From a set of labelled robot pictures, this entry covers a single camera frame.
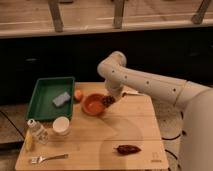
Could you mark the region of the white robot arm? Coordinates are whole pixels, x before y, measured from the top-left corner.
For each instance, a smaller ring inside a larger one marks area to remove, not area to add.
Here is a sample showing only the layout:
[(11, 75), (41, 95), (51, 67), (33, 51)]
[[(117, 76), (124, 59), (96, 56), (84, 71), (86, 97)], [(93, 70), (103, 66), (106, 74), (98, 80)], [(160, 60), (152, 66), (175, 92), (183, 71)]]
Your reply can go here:
[(213, 171), (213, 88), (191, 81), (128, 69), (122, 52), (101, 61), (97, 72), (110, 95), (124, 86), (171, 103), (183, 112), (177, 171)]

